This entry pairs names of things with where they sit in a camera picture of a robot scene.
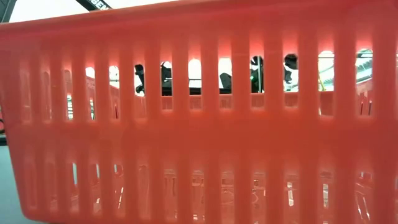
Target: floor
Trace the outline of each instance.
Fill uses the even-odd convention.
[[[0,223],[39,224],[39,222],[27,220],[21,212],[7,146],[0,146],[0,183]]]

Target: shopping basket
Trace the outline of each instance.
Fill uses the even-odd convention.
[[[397,21],[391,0],[225,0],[2,24],[1,108],[23,214],[396,222]],[[369,91],[356,90],[362,48],[374,52]],[[323,50],[335,55],[334,91],[318,91]],[[287,53],[299,58],[298,93],[283,91]],[[264,58],[264,93],[250,90],[253,55]],[[221,57],[232,61],[230,95],[219,95]],[[191,58],[201,63],[198,96],[188,90]],[[172,62],[172,96],[161,96],[163,61]],[[138,63],[145,97],[134,94]]]

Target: gray floor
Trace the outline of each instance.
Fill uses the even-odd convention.
[[[14,173],[12,172],[10,153],[7,146],[0,146],[0,223],[39,223],[27,220],[21,212]]]

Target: orange plastic basket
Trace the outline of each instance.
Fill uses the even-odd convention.
[[[53,223],[395,223],[396,6],[178,1],[2,24],[1,109],[24,215]],[[374,52],[371,89],[356,87],[362,48]],[[318,91],[323,50],[335,55],[334,91]],[[283,91],[287,53],[299,58],[298,93]],[[251,93],[253,55],[264,57],[265,93]],[[232,61],[231,95],[219,95],[221,57]],[[191,58],[201,62],[200,96],[188,91]],[[173,96],[160,96],[166,60]],[[134,94],[138,63],[145,97]],[[120,89],[109,85],[110,65]]]

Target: red plastic basket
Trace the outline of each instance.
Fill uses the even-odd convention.
[[[1,106],[24,215],[395,223],[397,21],[388,0],[235,0],[1,25]],[[371,88],[355,83],[362,48],[374,52]],[[323,50],[335,54],[334,91],[318,91]],[[287,53],[298,54],[298,93],[283,91]],[[264,57],[265,93],[250,90],[253,55]],[[219,95],[220,57],[232,60],[231,95]],[[189,95],[191,58],[201,61],[201,96]],[[166,60],[173,96],[160,96]],[[137,63],[145,97],[134,94]]]

